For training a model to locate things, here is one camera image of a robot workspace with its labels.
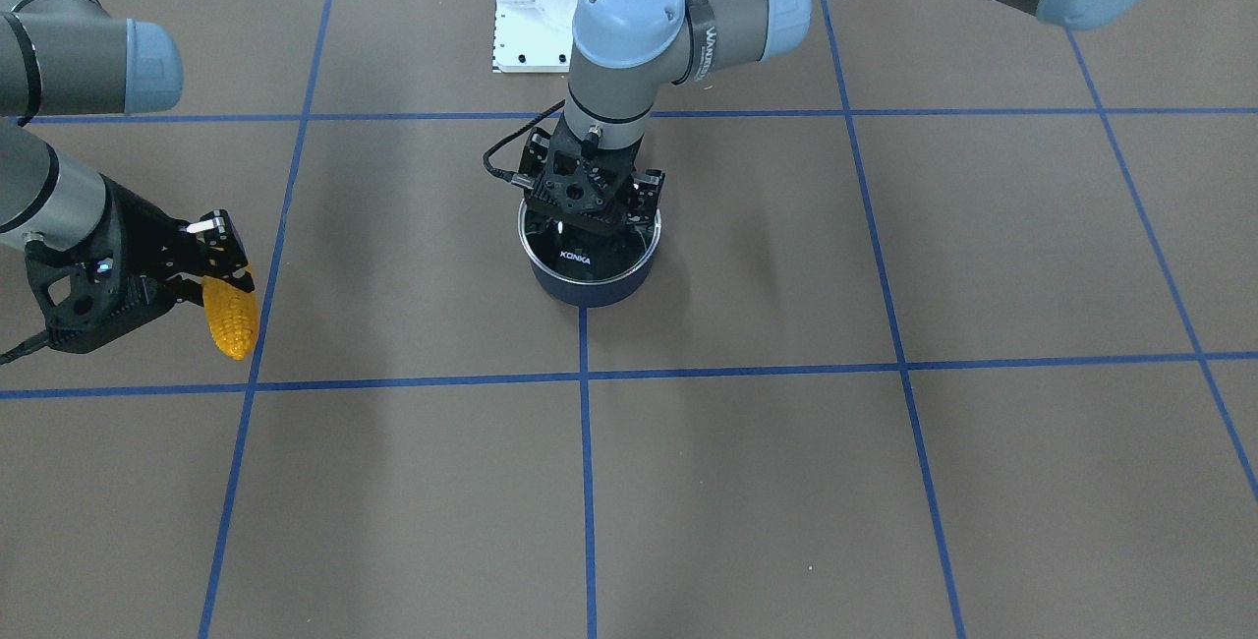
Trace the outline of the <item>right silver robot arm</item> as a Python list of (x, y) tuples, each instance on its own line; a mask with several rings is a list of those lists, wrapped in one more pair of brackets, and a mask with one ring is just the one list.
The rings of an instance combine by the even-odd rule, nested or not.
[(255, 273), (231, 214), (171, 216), (36, 130), (172, 109), (185, 69), (171, 33), (99, 0), (3, 0), (1, 34), (3, 245), (43, 320), (3, 362), (91, 353), (180, 304), (203, 308), (228, 358), (255, 352)]

